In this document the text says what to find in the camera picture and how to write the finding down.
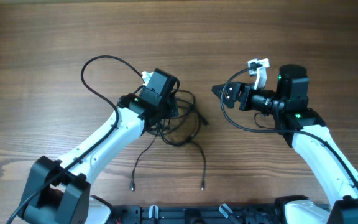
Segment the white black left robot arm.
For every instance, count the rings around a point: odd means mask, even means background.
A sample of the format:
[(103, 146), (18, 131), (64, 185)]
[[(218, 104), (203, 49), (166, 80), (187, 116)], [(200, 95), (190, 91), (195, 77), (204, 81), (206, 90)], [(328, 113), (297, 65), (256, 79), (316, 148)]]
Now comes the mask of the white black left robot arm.
[(122, 96), (112, 115), (90, 137), (52, 160), (37, 159), (29, 172), (19, 206), (9, 217), (27, 223), (107, 223), (112, 206), (91, 195), (91, 185), (130, 143), (172, 111), (180, 82), (155, 69), (143, 72), (144, 84)]

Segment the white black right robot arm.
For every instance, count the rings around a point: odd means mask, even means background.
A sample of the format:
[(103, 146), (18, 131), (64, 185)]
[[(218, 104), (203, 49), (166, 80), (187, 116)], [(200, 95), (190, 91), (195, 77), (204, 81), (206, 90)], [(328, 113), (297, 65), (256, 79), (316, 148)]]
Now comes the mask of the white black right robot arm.
[(241, 111), (271, 115), (275, 127), (265, 133), (277, 133), (308, 164), (324, 190), (330, 210), (325, 210), (304, 195), (277, 198), (280, 223), (358, 223), (358, 171), (334, 142), (326, 123), (308, 107), (306, 68), (283, 65), (279, 69), (276, 90), (266, 90), (266, 66), (249, 63), (246, 69), (254, 83), (237, 82), (233, 77), (211, 91), (220, 99), (224, 111), (240, 103)]

